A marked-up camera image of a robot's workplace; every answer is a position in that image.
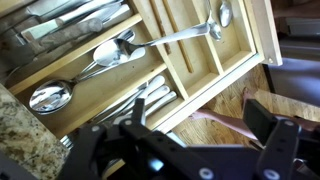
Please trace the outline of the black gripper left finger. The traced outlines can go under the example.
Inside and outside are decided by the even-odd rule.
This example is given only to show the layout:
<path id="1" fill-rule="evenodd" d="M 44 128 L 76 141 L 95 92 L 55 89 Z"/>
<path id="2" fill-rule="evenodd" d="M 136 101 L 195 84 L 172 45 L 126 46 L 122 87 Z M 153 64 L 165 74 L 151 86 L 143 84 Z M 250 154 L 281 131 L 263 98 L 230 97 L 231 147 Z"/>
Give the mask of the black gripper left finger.
<path id="1" fill-rule="evenodd" d="M 122 159 L 142 179 L 219 180 L 220 175 L 212 163 L 166 134 L 149 130 L 141 123 L 145 118 L 145 100 L 138 98 L 133 114 L 119 125 L 126 139 Z"/>

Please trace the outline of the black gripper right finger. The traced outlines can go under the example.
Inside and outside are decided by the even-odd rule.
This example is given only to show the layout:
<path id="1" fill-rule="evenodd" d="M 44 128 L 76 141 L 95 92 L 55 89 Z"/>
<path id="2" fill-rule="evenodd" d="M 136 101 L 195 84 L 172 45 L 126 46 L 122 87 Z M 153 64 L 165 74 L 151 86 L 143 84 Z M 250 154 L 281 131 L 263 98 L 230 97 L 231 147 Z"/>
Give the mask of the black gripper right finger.
<path id="1" fill-rule="evenodd" d="M 257 100 L 245 103 L 243 120 L 265 148 L 256 165 L 260 180 L 290 180 L 298 149 L 300 126 L 291 120 L 278 120 Z"/>

